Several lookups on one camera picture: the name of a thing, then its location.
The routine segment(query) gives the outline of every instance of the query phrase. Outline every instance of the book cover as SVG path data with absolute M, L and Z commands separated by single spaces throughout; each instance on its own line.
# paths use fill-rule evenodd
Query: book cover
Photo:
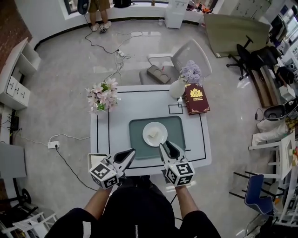
M 184 100 L 189 115 L 210 111 L 205 91 L 198 84 L 185 85 Z

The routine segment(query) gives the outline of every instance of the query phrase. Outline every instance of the plate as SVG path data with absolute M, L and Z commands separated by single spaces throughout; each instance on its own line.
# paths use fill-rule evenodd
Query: plate
M 150 122 L 143 129 L 144 141 L 152 147 L 158 147 L 160 143 L 164 143 L 168 138 L 166 127 L 159 122 Z

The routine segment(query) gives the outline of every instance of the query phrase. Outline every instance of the drawer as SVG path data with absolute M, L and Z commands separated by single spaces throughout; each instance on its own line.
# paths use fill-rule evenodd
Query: drawer
M 10 96 L 14 96 L 14 90 L 19 82 L 13 77 L 10 77 L 9 83 L 7 85 L 6 93 Z
M 14 98 L 20 103 L 28 106 L 30 91 L 18 83 L 14 90 Z

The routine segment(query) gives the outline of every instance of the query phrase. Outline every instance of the gray floor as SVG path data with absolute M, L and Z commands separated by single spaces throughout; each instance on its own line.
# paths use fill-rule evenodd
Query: gray floor
M 254 114 L 260 107 L 251 79 L 239 81 L 239 69 L 226 68 L 230 59 L 217 59 L 213 55 L 198 26 L 182 24 L 181 29 L 176 30 L 150 21 L 116 22 L 106 34 L 93 33 L 89 38 L 94 44 L 114 51 L 129 37 L 115 31 L 129 33 L 133 30 L 143 31 L 144 35 L 126 41 L 120 47 L 132 56 L 121 70 L 122 85 L 140 84 L 139 71 L 150 66 L 147 54 L 174 53 L 190 38 L 194 38 L 207 54 L 213 70 L 204 82 L 211 109 L 207 118 L 212 164 L 196 170 L 196 183 L 190 187 L 190 192 L 223 238 L 243 237 L 243 229 L 256 212 L 246 207 L 242 199 L 229 195 L 230 190 L 244 189 L 247 182 L 233 176 L 233 171 L 267 172 L 270 159 L 267 150 L 249 152 L 247 149 L 251 135 L 257 131 Z M 31 91 L 29 107 L 18 112 L 23 137 L 46 144 L 51 136 L 59 133 L 78 138 L 89 136 L 90 115 L 85 88 L 115 70 L 114 55 L 90 46 L 84 39 L 89 31 L 88 28 L 71 31 L 38 47 L 42 59 L 39 71 L 24 81 Z M 63 136 L 56 139 L 61 144 L 60 153 L 81 180 L 96 188 L 87 168 L 89 139 L 78 141 Z M 19 137 L 15 144 L 25 147 L 28 176 L 19 183 L 28 189 L 35 204 L 52 209 L 60 217 L 88 202 L 94 191 L 76 179 L 55 150 Z M 174 197 L 175 193 L 168 192 L 169 185 L 162 176 L 152 176 L 151 180 L 169 200 Z M 175 215 L 180 217 L 177 199 L 173 208 Z

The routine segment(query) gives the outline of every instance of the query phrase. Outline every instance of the black t-shirt sleeve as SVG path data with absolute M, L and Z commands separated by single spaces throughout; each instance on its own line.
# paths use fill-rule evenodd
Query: black t-shirt sleeve
M 98 229 L 97 220 L 89 212 L 81 208 L 74 208 L 55 222 L 46 238 L 82 238 L 84 235 L 83 222 L 91 224 L 92 232 Z
M 220 238 L 217 229 L 202 211 L 188 213 L 183 218 L 179 233 L 183 238 Z

